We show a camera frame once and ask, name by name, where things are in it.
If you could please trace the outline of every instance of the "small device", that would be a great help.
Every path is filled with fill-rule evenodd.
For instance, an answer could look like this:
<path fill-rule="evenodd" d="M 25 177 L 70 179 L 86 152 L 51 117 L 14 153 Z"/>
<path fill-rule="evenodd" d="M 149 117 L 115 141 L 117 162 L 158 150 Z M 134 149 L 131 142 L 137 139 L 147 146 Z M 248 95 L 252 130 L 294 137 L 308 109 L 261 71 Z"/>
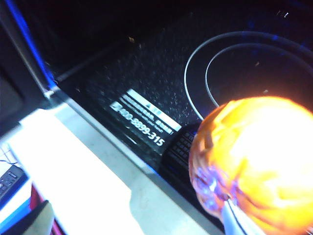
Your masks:
<path fill-rule="evenodd" d="M 25 172 L 13 165 L 0 178 L 0 209 L 28 179 Z"/>

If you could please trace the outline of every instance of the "black glass cooktop surface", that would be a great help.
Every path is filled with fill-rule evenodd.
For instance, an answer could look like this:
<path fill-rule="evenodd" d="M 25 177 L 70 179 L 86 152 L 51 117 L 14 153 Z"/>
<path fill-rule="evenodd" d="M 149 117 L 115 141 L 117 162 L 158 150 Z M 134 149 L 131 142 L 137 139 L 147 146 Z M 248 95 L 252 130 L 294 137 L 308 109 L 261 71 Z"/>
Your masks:
<path fill-rule="evenodd" d="M 149 35 L 125 35 L 59 85 L 206 214 L 188 179 L 188 150 L 203 117 L 256 95 L 313 108 L 312 31 L 292 11 L 280 11 L 192 9 Z"/>

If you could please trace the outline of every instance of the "blue light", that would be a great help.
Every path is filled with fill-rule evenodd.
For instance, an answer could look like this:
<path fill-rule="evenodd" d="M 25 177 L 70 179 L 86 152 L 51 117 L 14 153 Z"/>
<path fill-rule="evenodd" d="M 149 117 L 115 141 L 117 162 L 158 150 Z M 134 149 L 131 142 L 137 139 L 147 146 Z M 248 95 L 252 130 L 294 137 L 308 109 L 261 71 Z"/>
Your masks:
<path fill-rule="evenodd" d="M 155 175 L 159 175 L 159 173 L 156 172 L 156 170 L 154 170 L 151 166 L 149 166 L 148 164 L 146 164 L 146 166 L 155 174 Z"/>
<path fill-rule="evenodd" d="M 302 49 L 304 47 L 307 47 L 307 44 L 305 42 L 301 43 L 301 47 L 300 48 Z"/>
<path fill-rule="evenodd" d="M 216 211 L 219 208 L 219 206 L 215 202 L 215 198 L 213 195 L 211 195 L 209 198 L 207 198 L 206 201 L 203 202 L 203 204 L 207 209 L 209 209 L 211 211 Z"/>
<path fill-rule="evenodd" d="M 299 2 L 297 0 L 289 0 L 288 2 L 292 6 L 295 6 L 295 7 L 299 8 L 299 9 L 301 9 L 301 10 L 308 10 L 309 9 L 309 7 L 306 4 L 301 3 L 301 2 Z"/>
<path fill-rule="evenodd" d="M 23 204 L 20 205 L 12 214 L 10 214 L 4 221 L 0 223 L 0 234 L 7 231 L 17 222 L 19 222 L 23 217 L 30 213 L 31 209 L 29 208 L 30 198 L 28 198 Z"/>
<path fill-rule="evenodd" d="M 212 194 L 208 185 L 198 176 L 193 180 L 193 186 L 195 191 L 201 196 L 209 196 Z"/>
<path fill-rule="evenodd" d="M 43 61 L 42 57 L 40 56 L 34 40 L 32 39 L 32 36 L 30 34 L 30 30 L 27 26 L 27 23 L 24 19 L 24 17 L 22 16 L 21 12 L 19 11 L 19 9 L 17 8 L 17 6 L 14 4 L 13 0 L 5 0 L 6 4 L 9 7 L 9 10 L 11 11 L 14 19 L 16 20 L 16 23 L 18 25 L 18 27 L 21 30 L 21 33 L 23 35 L 23 37 L 25 38 L 31 52 L 33 53 L 41 71 L 43 72 L 47 82 L 48 82 L 48 86 L 49 88 L 53 88 L 55 87 L 55 83 L 54 83 L 54 79 L 53 79 L 53 74 L 51 73 L 51 71 L 46 67 L 45 62 Z"/>

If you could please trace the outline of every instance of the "glowing orange object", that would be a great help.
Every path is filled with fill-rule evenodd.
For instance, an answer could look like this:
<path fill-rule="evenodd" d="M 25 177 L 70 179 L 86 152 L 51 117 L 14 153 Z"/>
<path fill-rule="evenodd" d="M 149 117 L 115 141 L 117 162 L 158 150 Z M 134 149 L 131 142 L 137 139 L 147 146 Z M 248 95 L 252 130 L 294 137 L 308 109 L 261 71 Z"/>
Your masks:
<path fill-rule="evenodd" d="M 313 226 L 313 115 L 278 97 L 231 101 L 202 122 L 189 173 L 209 213 L 219 216 L 228 194 L 266 234 L 305 234 Z M 212 175 L 218 190 L 202 193 Z"/>

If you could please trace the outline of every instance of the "white surface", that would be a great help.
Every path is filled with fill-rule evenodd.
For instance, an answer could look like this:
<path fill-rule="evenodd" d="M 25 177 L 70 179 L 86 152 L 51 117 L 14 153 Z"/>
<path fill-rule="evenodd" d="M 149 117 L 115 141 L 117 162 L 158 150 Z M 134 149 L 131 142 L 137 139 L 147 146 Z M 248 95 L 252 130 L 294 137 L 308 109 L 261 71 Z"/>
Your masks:
<path fill-rule="evenodd" d="M 38 110 L 9 143 L 66 233 L 142 234 L 130 189 L 54 116 Z"/>
<path fill-rule="evenodd" d="M 10 216 L 17 208 L 19 208 L 31 194 L 31 180 L 27 180 L 25 184 L 14 194 L 14 196 L 5 204 L 0 211 L 0 224 Z"/>
<path fill-rule="evenodd" d="M 22 126 L 9 142 L 69 235 L 208 234 L 66 104 Z"/>
<path fill-rule="evenodd" d="M 5 162 L 0 162 L 0 176 L 2 176 L 9 168 L 11 165 Z"/>

